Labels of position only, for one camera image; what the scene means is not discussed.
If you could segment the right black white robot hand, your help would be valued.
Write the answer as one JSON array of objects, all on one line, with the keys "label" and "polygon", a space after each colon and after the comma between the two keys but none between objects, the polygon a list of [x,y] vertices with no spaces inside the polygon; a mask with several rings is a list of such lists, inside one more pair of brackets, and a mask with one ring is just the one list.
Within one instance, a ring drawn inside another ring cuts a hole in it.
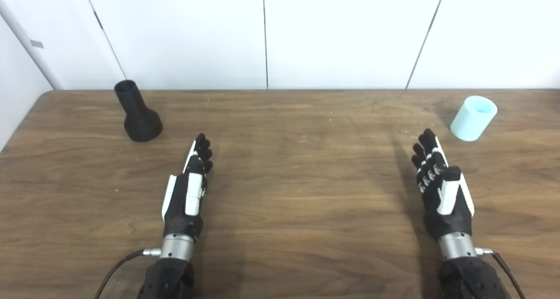
[{"label": "right black white robot hand", "polygon": [[416,185],[424,205],[424,224],[437,240],[450,233],[472,235],[475,206],[463,171],[450,165],[437,135],[425,129],[413,145]]}]

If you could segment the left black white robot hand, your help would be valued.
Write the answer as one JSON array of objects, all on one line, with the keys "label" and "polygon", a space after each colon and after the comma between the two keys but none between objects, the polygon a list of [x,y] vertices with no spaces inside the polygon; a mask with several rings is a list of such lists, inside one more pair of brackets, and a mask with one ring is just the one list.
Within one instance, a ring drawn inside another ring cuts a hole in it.
[{"label": "left black white robot hand", "polygon": [[162,205],[164,237],[179,235],[197,241],[202,233],[201,205],[208,188],[207,175],[213,167],[210,140],[201,133],[192,142],[179,175],[170,175]]}]

